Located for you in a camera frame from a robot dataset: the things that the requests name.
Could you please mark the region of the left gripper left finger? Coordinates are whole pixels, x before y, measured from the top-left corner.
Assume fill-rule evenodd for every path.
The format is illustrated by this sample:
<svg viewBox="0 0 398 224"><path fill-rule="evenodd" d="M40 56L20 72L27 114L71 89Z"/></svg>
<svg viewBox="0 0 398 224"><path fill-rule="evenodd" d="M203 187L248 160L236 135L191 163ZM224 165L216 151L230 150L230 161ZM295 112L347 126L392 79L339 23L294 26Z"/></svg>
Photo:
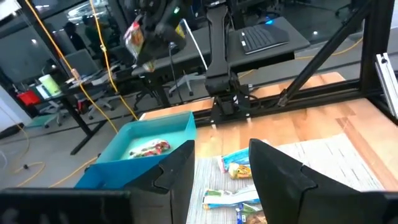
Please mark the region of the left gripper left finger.
<svg viewBox="0 0 398 224"><path fill-rule="evenodd" d="M124 188L135 224L185 224L195 172L195 142L185 141Z"/></svg>

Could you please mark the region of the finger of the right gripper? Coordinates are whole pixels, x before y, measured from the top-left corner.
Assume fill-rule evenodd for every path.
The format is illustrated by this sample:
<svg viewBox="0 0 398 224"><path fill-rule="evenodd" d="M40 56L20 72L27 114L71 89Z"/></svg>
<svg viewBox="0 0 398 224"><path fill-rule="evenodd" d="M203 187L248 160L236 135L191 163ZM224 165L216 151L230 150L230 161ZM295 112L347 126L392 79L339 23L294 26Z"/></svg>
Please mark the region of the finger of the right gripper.
<svg viewBox="0 0 398 224"><path fill-rule="evenodd" d="M187 43L185 38L179 35L175 29L165 29L160 32L145 31L144 42L141 51L136 57L136 64L144 65L162 54L168 53L169 45L172 42L181 49L184 49Z"/></svg>

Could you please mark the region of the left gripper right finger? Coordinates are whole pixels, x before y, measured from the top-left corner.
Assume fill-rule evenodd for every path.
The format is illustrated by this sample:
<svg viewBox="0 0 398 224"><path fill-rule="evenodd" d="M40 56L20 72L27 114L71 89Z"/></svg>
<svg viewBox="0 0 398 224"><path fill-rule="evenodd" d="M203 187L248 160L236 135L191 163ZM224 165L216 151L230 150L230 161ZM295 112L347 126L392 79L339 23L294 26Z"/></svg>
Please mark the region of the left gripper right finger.
<svg viewBox="0 0 398 224"><path fill-rule="evenodd" d="M258 139L249 161L268 223L354 223L356 191Z"/></svg>

